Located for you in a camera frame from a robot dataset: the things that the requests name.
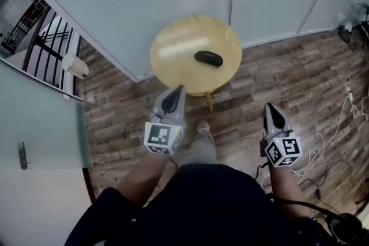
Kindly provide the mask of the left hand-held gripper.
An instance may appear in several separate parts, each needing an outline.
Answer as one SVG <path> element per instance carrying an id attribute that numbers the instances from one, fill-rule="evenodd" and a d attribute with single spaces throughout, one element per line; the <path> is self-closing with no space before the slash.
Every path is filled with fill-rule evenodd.
<path id="1" fill-rule="evenodd" d="M 186 124 L 184 85 L 167 89 L 155 101 L 153 115 L 145 123 L 144 145 L 151 153 L 173 156 L 184 138 Z M 174 116 L 174 119 L 163 117 Z"/>

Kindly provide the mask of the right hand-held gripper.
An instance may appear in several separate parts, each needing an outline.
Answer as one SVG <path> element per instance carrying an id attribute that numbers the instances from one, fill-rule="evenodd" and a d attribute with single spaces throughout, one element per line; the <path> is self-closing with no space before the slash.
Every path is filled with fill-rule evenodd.
<path id="1" fill-rule="evenodd" d="M 289 119 L 285 112 L 267 103 L 264 107 L 263 156 L 274 168 L 292 166 L 302 156 L 300 138 L 293 129 L 285 128 L 287 125 Z"/>

